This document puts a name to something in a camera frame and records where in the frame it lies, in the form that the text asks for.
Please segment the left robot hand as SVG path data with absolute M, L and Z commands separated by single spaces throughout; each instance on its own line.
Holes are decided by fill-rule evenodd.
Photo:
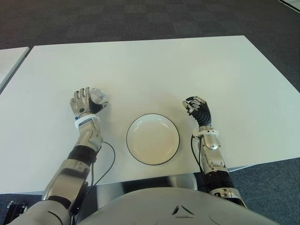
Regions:
M 101 89 L 87 87 L 74 93 L 70 105 L 77 120 L 88 114 L 97 114 L 108 105 L 108 101 Z

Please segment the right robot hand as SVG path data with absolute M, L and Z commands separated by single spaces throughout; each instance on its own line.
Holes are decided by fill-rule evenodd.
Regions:
M 188 97 L 182 103 L 188 115 L 196 120 L 199 127 L 211 126 L 211 113 L 204 99 L 193 96 Z

